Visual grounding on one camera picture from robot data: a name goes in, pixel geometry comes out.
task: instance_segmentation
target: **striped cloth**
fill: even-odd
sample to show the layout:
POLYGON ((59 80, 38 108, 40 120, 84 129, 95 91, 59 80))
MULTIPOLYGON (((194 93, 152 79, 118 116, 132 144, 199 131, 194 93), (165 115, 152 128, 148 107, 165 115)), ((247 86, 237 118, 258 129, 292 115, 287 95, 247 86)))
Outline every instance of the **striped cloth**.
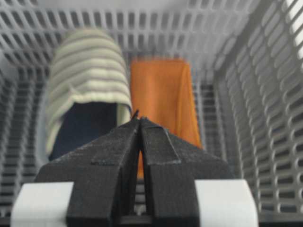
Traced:
POLYGON ((52 153, 64 116, 74 104, 117 103, 117 125, 129 121, 129 78, 120 47, 101 30, 72 32, 55 51, 47 97, 47 155, 52 153))

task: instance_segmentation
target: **white plastic block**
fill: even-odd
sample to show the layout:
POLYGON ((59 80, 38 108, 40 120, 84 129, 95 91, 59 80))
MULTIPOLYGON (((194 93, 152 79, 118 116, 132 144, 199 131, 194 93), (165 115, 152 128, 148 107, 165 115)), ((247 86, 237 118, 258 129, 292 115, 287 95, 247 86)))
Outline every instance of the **white plastic block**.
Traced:
POLYGON ((245 180, 196 180, 201 227, 258 227, 257 208, 245 180))
POLYGON ((27 183, 12 210, 11 227, 67 227, 73 182, 27 183))

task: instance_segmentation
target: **orange cloth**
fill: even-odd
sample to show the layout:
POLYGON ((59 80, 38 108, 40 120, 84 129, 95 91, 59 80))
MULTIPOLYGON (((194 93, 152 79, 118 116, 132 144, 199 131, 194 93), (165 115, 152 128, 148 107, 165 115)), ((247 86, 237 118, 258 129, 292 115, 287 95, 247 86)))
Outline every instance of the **orange cloth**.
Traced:
MULTIPOLYGON (((134 112, 201 147, 190 66, 182 60, 142 60, 131 65, 134 112)), ((140 154, 138 177, 143 177, 140 154)))

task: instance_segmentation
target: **navy blue cloth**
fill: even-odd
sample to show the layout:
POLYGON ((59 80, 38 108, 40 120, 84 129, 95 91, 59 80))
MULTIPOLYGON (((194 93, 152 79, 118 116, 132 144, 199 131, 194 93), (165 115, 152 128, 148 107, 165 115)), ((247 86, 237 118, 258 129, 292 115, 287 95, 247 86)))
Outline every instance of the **navy blue cloth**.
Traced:
POLYGON ((50 160, 109 133, 117 126, 117 104, 91 102, 75 103, 64 115, 50 160))

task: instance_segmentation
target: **folded towel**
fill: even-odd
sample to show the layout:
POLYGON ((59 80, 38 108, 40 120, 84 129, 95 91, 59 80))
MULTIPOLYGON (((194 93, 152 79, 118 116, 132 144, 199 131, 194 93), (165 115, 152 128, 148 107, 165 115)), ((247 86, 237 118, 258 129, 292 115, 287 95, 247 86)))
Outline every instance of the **folded towel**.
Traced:
MULTIPOLYGON (((201 147, 190 66, 182 60, 138 60, 131 65, 133 110, 201 147)), ((143 176, 142 161, 138 176, 143 176)))
POLYGON ((51 159, 129 121, 129 77, 120 47, 101 30, 69 34, 55 51, 46 97, 51 159))

